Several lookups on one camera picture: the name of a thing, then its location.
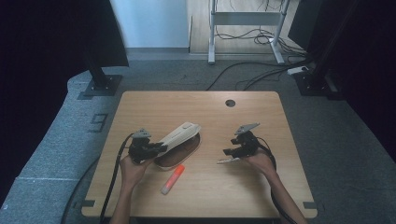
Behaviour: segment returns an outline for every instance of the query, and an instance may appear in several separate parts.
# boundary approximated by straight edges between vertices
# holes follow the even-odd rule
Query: power strip
[[[288,75],[294,75],[294,74],[302,73],[302,72],[306,72],[306,71],[308,71],[308,68],[305,66],[291,68],[288,70]]]

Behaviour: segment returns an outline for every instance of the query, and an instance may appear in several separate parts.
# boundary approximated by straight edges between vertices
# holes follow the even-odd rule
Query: hand
[[[261,148],[256,150],[254,156],[244,157],[242,160],[247,161],[251,166],[256,168],[259,172],[263,173],[266,177],[276,174],[274,165],[271,159],[265,154]]]
[[[135,164],[132,162],[131,157],[126,156],[120,161],[122,185],[121,190],[134,189],[140,180],[142,180],[143,175],[146,172],[148,166],[154,161],[154,159],[146,160],[141,164]]]

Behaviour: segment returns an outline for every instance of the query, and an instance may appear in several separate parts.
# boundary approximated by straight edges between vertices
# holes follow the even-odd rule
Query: black curtain
[[[128,62],[107,0],[0,4],[2,202],[62,106],[68,79],[87,70],[83,51],[101,67]]]

